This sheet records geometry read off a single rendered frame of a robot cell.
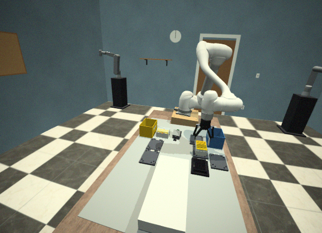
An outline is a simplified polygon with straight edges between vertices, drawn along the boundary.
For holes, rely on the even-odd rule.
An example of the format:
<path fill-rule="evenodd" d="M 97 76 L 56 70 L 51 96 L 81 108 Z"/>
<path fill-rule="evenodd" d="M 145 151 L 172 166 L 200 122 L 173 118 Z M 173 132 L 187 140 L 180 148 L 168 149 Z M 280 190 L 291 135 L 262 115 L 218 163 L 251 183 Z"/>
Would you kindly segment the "blue bin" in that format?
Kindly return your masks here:
<path fill-rule="evenodd" d="M 212 136 L 211 127 L 209 128 L 209 132 L 210 132 L 210 135 Z M 206 134 L 207 147 L 215 148 L 215 149 L 223 149 L 225 136 L 222 131 L 222 128 L 214 128 L 214 138 L 211 138 L 209 145 L 208 145 L 208 139 L 209 139 L 209 135 L 207 132 Z"/>

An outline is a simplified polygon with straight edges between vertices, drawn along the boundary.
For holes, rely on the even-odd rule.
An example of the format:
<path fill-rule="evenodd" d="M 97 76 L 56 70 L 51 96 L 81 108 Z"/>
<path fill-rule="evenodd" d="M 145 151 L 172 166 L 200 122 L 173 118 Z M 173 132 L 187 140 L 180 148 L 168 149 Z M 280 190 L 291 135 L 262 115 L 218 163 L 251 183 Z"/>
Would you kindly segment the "yellow open-top bin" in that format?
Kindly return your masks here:
<path fill-rule="evenodd" d="M 145 118 L 139 125 L 139 136 L 153 138 L 157 130 L 157 120 Z"/>

